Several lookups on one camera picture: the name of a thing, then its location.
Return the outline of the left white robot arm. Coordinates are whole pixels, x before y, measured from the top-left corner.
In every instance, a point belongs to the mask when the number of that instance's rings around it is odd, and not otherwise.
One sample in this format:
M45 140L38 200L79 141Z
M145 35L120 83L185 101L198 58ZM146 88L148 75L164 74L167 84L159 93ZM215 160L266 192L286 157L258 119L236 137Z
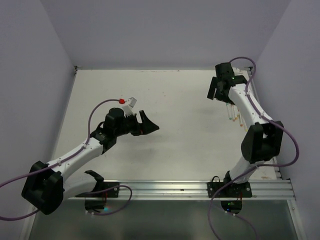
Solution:
M49 215L68 198L85 193L95 197L101 195L104 178L95 171L85 171L76 182L71 182L70 177L86 163L111 149L118 137L148 135L160 129L143 110L139 111L139 115L141 122L135 113L128 113L123 108L111 108L104 121L89 132L88 138L78 148L47 163L34 163L23 186L22 197L43 214Z

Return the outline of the light green cap marker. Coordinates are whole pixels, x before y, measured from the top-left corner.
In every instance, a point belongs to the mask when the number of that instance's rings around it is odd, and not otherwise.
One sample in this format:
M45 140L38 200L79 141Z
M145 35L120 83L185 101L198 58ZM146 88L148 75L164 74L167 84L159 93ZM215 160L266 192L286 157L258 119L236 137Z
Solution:
M232 120L232 116L231 116L231 112L230 112L230 106L229 106L228 103L226 103L226 110L227 110L228 119Z

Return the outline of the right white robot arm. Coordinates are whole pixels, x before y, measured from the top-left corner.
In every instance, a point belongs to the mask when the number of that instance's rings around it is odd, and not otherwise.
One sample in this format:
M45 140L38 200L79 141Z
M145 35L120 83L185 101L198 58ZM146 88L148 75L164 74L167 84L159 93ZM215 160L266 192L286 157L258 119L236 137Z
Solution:
M270 116L263 111L256 98L251 96L247 79L243 75L236 75L231 63L217 64L215 73L207 98L235 106L247 127L240 146L241 157L223 180L223 192L232 197L241 190L240 184L247 183L253 174L247 173L249 169L256 170L258 165L279 155L283 130L263 119Z

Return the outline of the yellow cap marker front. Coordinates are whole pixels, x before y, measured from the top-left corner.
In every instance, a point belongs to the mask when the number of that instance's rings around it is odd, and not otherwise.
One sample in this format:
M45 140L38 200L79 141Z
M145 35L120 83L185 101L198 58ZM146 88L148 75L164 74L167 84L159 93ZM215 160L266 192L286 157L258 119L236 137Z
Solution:
M241 121L241 114L240 114L239 109L237 107L234 107L234 112L235 112L235 119L240 122Z

